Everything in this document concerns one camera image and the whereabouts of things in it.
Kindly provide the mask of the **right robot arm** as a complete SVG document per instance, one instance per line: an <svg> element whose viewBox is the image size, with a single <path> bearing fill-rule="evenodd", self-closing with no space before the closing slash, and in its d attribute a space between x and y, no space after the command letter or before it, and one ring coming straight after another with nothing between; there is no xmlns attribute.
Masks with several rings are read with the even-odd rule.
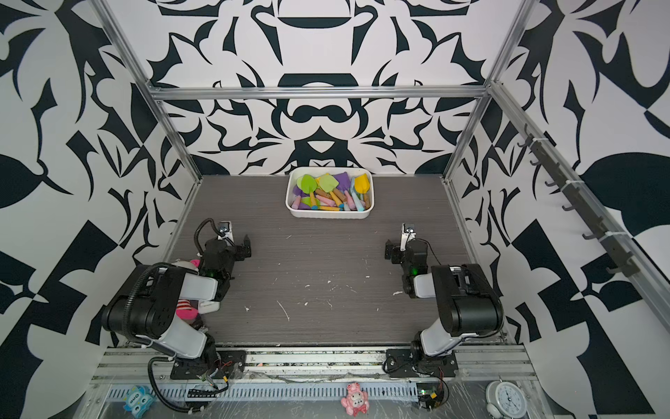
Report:
<svg viewBox="0 0 670 419"><path fill-rule="evenodd" d="M504 325L502 302L480 265L429 266L430 252L429 243L420 239L385 243L385 259L403 270L403 292L437 305L437 320L411 343L416 359L447 355L466 340L497 335Z"/></svg>

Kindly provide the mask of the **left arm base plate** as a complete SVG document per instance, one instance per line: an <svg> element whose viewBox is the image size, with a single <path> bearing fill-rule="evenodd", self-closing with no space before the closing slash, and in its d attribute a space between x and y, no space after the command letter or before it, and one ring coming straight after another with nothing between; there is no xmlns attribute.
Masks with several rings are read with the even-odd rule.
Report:
<svg viewBox="0 0 670 419"><path fill-rule="evenodd" d="M216 355L205 353L200 358L176 358L170 373L172 380L195 380L208 375L212 379L235 378L244 373L247 352L218 350Z"/></svg>

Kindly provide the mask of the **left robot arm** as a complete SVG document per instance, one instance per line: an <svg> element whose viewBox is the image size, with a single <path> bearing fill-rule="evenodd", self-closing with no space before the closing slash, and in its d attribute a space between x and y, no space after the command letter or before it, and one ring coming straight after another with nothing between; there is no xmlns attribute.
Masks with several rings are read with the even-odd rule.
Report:
<svg viewBox="0 0 670 419"><path fill-rule="evenodd" d="M235 263L251 253L249 237L242 244L229 237L213 238L201 251L198 265L139 265L104 308L102 327L168 356L200 358L211 339L180 317L179 303L204 303L218 310L230 289Z"/></svg>

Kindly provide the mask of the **white plastic storage box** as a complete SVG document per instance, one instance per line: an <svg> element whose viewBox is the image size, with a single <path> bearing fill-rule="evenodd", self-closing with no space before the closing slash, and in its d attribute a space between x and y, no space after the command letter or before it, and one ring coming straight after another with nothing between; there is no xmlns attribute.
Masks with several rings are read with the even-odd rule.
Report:
<svg viewBox="0 0 670 419"><path fill-rule="evenodd" d="M298 178L303 175L311 175L315 180L324 175L330 174L332 176L347 172L351 178L351 188L349 191L339 191L335 190L337 195L342 200L344 207L338 207L333 199L319 188L315 191L315 197L317 199L317 209L312 209L310 207L310 197L302 192L297 186ZM370 180L370 208L365 209L359 196L355 192L353 187L354 179L357 176L367 175ZM365 219L367 218L374 208L374 188L373 188L373 177L372 174L365 169L357 168L336 168L336 167L304 167L298 168L291 172L289 177L289 183L286 190L285 205L289 212L295 218L320 218L320 219Z"/></svg>

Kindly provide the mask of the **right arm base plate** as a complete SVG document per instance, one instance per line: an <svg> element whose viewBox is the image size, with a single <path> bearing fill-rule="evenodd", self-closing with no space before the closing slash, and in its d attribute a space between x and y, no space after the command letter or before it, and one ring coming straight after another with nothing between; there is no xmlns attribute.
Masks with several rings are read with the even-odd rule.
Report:
<svg viewBox="0 0 670 419"><path fill-rule="evenodd" d="M458 363L453 354L444 357L419 357L410 349L387 349L382 370L392 378L428 376L454 378Z"/></svg>

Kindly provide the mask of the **green shovel yellow handle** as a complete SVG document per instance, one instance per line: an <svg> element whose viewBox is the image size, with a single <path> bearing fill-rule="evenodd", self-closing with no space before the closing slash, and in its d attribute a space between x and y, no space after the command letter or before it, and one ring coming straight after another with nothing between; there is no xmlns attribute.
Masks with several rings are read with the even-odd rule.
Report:
<svg viewBox="0 0 670 419"><path fill-rule="evenodd" d="M303 175L298 178L297 186L302 192L310 197L310 207L313 210L316 210L318 205L317 199L315 197L315 191L317 190L318 185L315 178L311 175Z"/></svg>

